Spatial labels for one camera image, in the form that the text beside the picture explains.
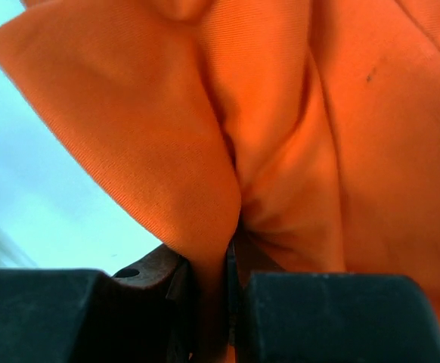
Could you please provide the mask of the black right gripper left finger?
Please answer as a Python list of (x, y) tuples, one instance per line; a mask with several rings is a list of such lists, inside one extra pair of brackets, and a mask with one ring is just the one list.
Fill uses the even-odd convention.
[(0, 362), (186, 362), (191, 271), (157, 247), (114, 275), (0, 269)]

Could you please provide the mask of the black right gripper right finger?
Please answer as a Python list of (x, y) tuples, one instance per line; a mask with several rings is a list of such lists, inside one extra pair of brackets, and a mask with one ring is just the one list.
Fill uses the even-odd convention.
[(440, 362), (440, 326), (408, 277), (289, 273), (240, 235), (226, 266), (238, 362)]

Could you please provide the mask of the orange t shirt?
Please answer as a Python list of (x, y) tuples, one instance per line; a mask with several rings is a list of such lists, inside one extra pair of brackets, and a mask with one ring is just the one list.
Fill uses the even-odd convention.
[(440, 321), (440, 1), (27, 1), (0, 67), (81, 167), (186, 257), (226, 354), (243, 227), (287, 271), (414, 279)]

